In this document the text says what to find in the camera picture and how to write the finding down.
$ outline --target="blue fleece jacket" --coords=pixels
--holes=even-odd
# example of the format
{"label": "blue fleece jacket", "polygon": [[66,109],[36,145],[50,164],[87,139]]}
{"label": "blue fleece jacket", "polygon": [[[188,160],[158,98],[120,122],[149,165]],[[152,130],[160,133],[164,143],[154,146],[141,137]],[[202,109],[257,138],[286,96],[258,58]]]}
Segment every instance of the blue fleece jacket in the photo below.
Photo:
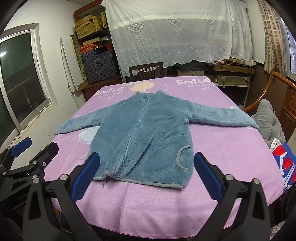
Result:
{"label": "blue fleece jacket", "polygon": [[89,154],[97,152],[101,158],[95,180],[109,176],[182,189],[193,172],[189,121],[259,129],[240,109],[209,107],[158,91],[137,92],[127,100],[70,119],[55,134],[101,126],[89,149]]}

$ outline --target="wooden chair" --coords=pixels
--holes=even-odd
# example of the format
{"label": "wooden chair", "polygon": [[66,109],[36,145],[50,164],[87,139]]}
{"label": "wooden chair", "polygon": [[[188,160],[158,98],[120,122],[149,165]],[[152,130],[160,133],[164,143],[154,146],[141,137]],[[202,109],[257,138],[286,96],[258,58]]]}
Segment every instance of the wooden chair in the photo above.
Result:
{"label": "wooden chair", "polygon": [[264,98],[264,96],[270,89],[274,78],[277,78],[280,81],[287,84],[287,91],[285,99],[283,101],[283,105],[281,106],[280,112],[276,113],[276,116],[281,123],[281,127],[285,134],[286,141],[288,142],[296,128],[296,85],[292,83],[290,80],[272,70],[267,85],[263,90],[262,94],[253,104],[244,108],[243,111],[249,113],[251,110],[254,110],[258,107],[259,102]]}
{"label": "wooden chair", "polygon": [[134,82],[133,70],[139,70],[140,80],[149,80],[155,79],[155,71],[153,67],[159,67],[160,69],[160,77],[165,77],[164,70],[163,70],[163,63],[151,63],[151,64],[142,64],[129,67],[128,70],[130,72],[131,82]]}

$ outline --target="lace curtain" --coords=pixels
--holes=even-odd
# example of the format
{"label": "lace curtain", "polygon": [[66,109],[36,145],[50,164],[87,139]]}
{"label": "lace curtain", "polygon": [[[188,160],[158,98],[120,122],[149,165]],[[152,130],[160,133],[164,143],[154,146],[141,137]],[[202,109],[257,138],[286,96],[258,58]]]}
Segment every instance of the lace curtain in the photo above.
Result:
{"label": "lace curtain", "polygon": [[128,67],[230,57],[252,65],[246,4],[238,0],[104,0],[123,76]]}

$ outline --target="curtain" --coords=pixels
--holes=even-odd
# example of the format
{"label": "curtain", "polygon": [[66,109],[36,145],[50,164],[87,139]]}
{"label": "curtain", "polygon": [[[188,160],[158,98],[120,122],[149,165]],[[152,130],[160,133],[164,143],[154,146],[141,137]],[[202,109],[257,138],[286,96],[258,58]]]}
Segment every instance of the curtain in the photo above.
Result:
{"label": "curtain", "polygon": [[264,70],[270,73],[275,68],[285,75],[283,35],[280,21],[274,8],[264,0],[257,0],[262,14],[265,29],[265,61]]}
{"label": "curtain", "polygon": [[130,66],[230,57],[252,66],[247,6],[238,0],[104,0],[123,76]]}

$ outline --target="patterned fabric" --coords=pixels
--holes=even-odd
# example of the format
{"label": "patterned fabric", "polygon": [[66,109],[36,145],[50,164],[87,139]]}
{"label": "patterned fabric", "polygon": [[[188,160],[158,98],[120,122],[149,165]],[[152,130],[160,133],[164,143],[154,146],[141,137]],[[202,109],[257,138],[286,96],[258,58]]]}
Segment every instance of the patterned fabric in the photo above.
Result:
{"label": "patterned fabric", "polygon": [[274,226],[271,230],[270,230],[270,237],[269,239],[272,239],[274,237],[274,235],[276,235],[276,233],[281,229],[281,227],[284,225],[286,221],[282,221],[281,223],[279,223],[278,225]]}
{"label": "patterned fabric", "polygon": [[296,157],[293,155],[290,147],[284,142],[277,147],[272,154],[278,164],[283,177],[284,191],[289,189],[296,181]]}
{"label": "patterned fabric", "polygon": [[276,11],[264,0],[257,0],[265,28],[265,61],[264,70],[270,74],[271,69],[285,74],[283,56],[283,35]]}

